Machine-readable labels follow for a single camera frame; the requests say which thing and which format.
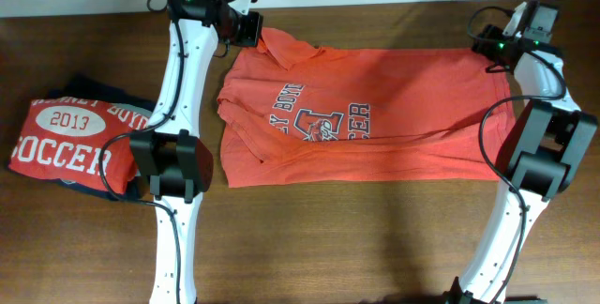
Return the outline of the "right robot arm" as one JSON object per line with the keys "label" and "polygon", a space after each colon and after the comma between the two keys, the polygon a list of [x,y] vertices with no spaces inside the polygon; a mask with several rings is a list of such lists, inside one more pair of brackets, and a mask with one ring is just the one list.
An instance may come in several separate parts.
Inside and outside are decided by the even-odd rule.
{"label": "right robot arm", "polygon": [[472,50],[491,61],[488,74],[511,74],[521,91],[489,110],[519,100],[525,106],[497,158],[484,158],[499,178],[495,205],[473,259],[442,296],[450,304],[507,302],[506,288],[529,232],[570,186],[598,129],[597,118],[571,97],[563,55],[550,43],[558,8],[532,0],[503,14],[509,19],[504,28],[489,24],[470,35]]}

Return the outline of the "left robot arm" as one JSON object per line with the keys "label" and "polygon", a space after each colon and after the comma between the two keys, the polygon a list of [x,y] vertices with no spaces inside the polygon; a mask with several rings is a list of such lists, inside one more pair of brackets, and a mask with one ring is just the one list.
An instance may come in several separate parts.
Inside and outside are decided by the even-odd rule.
{"label": "left robot arm", "polygon": [[200,113],[209,65],[219,46],[254,47],[263,17],[258,0],[167,0],[170,50],[157,105],[130,149],[149,181],[157,215],[153,303],[194,303],[197,219],[214,159],[201,141]]}

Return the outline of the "orange soccer t-shirt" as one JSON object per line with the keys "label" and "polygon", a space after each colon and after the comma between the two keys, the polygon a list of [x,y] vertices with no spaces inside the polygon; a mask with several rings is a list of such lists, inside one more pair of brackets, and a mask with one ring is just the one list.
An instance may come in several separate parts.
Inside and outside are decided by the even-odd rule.
{"label": "orange soccer t-shirt", "polygon": [[217,96],[233,188],[322,181],[490,180],[516,119],[487,60],[458,49],[315,47],[266,28]]}

